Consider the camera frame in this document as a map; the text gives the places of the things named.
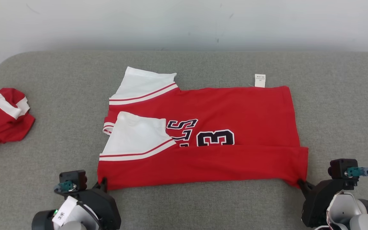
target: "gray fabric surface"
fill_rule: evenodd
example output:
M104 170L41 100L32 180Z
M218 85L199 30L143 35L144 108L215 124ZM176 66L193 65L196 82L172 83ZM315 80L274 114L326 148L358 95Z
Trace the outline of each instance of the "gray fabric surface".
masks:
M0 65L0 88L26 94L36 122L21 142L0 145L0 229L30 229L35 213L58 208L60 172L85 169L96 181L108 97L127 66L177 72L183 89L287 85L301 144L310 149L308 180L328 179L329 161L368 166L368 53L31 52ZM110 192L121 229L307 229L303 195L280 180L206 182ZM368 178L354 191L368 199Z

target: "red fabric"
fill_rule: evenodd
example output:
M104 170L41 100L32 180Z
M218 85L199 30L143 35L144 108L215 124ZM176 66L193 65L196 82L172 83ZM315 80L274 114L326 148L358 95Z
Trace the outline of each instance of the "red fabric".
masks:
M99 161L98 181L106 177L109 189L271 178L298 187L298 179L306 180L308 149L300 146L292 96L286 86L176 88L146 101L110 105L105 122L116 122L120 111L165 118L165 131L171 137L192 131L187 140L176 140L177 145L145 159ZM170 122L178 125L192 119L197 119L194 127L168 128ZM198 134L222 130L234 134L234 145L214 146L207 138L210 143L201 146ZM180 144L189 147L178 147Z
M18 108L16 104L25 98L22 92L13 88L3 88L0 90L0 94L13 108ZM29 112L15 119L0 108L0 143L22 140L34 121L35 118Z

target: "white wall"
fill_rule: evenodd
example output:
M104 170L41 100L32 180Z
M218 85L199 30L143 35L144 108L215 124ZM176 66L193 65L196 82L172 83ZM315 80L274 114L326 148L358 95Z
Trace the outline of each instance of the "white wall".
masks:
M368 0L0 0L0 63L64 48L368 51Z

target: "clothing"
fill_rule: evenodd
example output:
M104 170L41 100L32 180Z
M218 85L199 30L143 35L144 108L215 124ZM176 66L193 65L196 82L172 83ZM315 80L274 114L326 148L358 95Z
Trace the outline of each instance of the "clothing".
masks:
M35 118L29 114L25 95L13 88L0 90L0 143L22 140Z
M106 177L109 189L268 178L297 186L306 179L308 149L300 146L288 87L180 90L175 75L127 68L103 126L111 136L100 155L98 180ZM158 126L129 125L152 118ZM152 141L143 145L145 140ZM155 153L157 146L166 149ZM143 173L147 179L137 178Z

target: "white shoulder panel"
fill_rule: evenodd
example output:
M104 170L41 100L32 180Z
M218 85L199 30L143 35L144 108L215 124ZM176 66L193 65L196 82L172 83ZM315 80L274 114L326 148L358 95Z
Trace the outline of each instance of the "white shoulder panel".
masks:
M177 73L158 74L127 67L120 87L110 100L114 102L124 102L128 100L143 99L152 95L154 97L154 94L159 95L165 93L177 88L174 82L176 74Z
M138 160L175 144L165 132L165 119L144 118L120 112L99 160Z

